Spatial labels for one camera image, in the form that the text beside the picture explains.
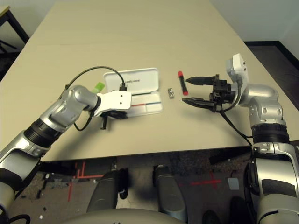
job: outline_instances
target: black cable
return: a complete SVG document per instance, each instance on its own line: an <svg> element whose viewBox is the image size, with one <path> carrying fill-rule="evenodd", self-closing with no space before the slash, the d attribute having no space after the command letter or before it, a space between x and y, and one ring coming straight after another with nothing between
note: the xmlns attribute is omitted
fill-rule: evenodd
<svg viewBox="0 0 299 224"><path fill-rule="evenodd" d="M20 220L20 219L25 219L26 220L26 223L25 224L30 224L30 216L29 215L26 215L26 214L23 214L23 215L18 215L18 216L15 216L13 218L11 218L8 223L12 223L14 221L17 221L17 220Z"/></svg>
<svg viewBox="0 0 299 224"><path fill-rule="evenodd" d="M246 168L244 170L244 175L243 175L244 198L245 198L245 202L246 202L247 209L249 212L250 221L252 224L255 224L256 223L256 211L253 206L253 200L252 200L250 189L248 189L248 185L249 185L248 170L249 170L249 165L247 164Z"/></svg>
<svg viewBox="0 0 299 224"><path fill-rule="evenodd" d="M252 138L252 136L246 136L245 134L243 134L242 132L240 132L235 126L234 124L230 121L230 119L226 116L223 108L222 108L222 105L220 106L221 107L221 110L218 111L218 113L220 113L220 115L225 119L225 121L242 137L244 138L247 143L252 146L251 142L247 139L247 138Z"/></svg>
<svg viewBox="0 0 299 224"><path fill-rule="evenodd" d="M92 118L93 118L93 115L90 114L90 115L89 115L89 118L87 119L87 122L85 123L85 125L83 126L83 128L79 128L79 127L76 125L76 123L74 123L75 128L76 128L78 131L80 131L80 132L83 131L85 128L87 128L87 126L88 126L89 123L91 122Z"/></svg>
<svg viewBox="0 0 299 224"><path fill-rule="evenodd" d="M233 109L237 105L237 103L239 102L239 100L241 98L242 80L238 80L237 84L238 84L238 95L237 95L237 99L234 101L234 103L229 108L223 110L224 112Z"/></svg>
<svg viewBox="0 0 299 224"><path fill-rule="evenodd" d="M122 90L122 91L127 90L125 80L123 79L123 77L121 76L121 74L117 70L115 70L113 68L110 68L110 67L107 67L107 66L95 66L95 67L88 68L88 69L84 70L83 72L80 72L78 75L76 75L67 85L65 85L64 91L67 90L81 75L85 74L88 71L94 70L94 69L108 69L108 70L111 70L111 71L115 72L121 78L121 88L120 88L120 90ZM83 131L89 125L92 118L93 118L93 115L90 114L90 116L89 116L87 122L85 123L85 125L83 126L83 128L79 128L77 126L77 124L74 123L75 128L80 132Z"/></svg>
<svg viewBox="0 0 299 224"><path fill-rule="evenodd" d="M79 73L78 75L76 75L71 81L70 83L68 83L66 86L65 86L65 90L67 90L81 75L83 75L84 73L88 72L88 71L91 71L91 70L94 70L94 69L108 69L108 70L111 70L111 71L114 71L120 78L121 78L121 82L124 84L125 81L123 79L123 77L121 76L121 74L113 69L113 68L110 68L110 67L107 67L107 66L95 66L95 67L91 67L91 68L88 68L86 70L84 70L83 72Z"/></svg>

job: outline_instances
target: beige table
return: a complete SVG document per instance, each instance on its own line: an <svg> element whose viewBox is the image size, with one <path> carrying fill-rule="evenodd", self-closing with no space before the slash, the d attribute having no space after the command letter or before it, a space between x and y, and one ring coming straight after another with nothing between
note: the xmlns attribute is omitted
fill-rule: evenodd
<svg viewBox="0 0 299 224"><path fill-rule="evenodd" d="M177 72L185 78L220 73L241 53L250 82L279 92L291 140L299 139L299 113L240 37L206 0L82 0L57 2L0 83L1 144L26 129L82 70L106 65L118 70L156 67L164 105L160 114L115 120L100 130L93 119L83 132L63 134L44 161L125 154L245 146L219 114L184 104ZM89 89L103 81L105 70L84 75ZM175 98L169 99L168 88ZM188 85L189 95L208 98L209 86ZM227 113L251 134L246 108ZM82 126L84 114L78 121Z"/></svg>

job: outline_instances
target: green object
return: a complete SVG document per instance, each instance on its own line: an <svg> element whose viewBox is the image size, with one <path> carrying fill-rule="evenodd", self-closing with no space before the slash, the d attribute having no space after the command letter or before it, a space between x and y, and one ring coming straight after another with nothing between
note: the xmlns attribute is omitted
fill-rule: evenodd
<svg viewBox="0 0 299 224"><path fill-rule="evenodd" d="M98 83L94 89L92 90L93 93L99 93L103 90L103 88L105 87L105 84L103 83Z"/></svg>

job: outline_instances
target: red marker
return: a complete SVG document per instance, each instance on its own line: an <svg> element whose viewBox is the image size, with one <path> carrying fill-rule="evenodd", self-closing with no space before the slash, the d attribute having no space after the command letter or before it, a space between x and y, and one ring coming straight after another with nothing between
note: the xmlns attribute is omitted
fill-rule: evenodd
<svg viewBox="0 0 299 224"><path fill-rule="evenodd" d="M187 90L186 85L185 85L185 80L184 80L184 76L183 76L182 71L178 71L178 78L179 78L179 81L181 83L181 87L182 87L182 90L183 90L183 95L188 96L188 90Z"/></svg>

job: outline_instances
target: open case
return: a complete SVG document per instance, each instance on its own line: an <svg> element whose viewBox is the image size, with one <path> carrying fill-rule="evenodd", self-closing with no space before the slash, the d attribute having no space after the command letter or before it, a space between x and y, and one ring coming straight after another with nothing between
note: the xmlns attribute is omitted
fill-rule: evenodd
<svg viewBox="0 0 299 224"><path fill-rule="evenodd" d="M159 71L156 68L120 71L132 93L131 108L128 117L160 113L163 110L159 89ZM114 72L104 74L107 91L118 91L120 78Z"/></svg>

